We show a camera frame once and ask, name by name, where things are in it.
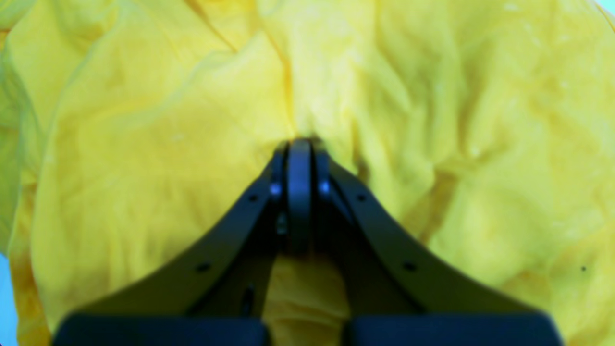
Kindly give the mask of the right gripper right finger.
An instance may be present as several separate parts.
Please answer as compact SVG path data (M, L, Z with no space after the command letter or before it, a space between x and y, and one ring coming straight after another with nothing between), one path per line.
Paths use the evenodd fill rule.
M561 346L545 313L432 254L358 178L312 145L315 242L338 265L351 317L343 346Z

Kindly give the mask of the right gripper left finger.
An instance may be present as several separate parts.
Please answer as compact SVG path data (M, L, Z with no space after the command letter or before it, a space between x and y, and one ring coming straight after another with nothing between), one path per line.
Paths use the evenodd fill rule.
M54 346L268 346L261 319L273 263L304 255L312 145L278 146L222 219L177 258L62 322Z

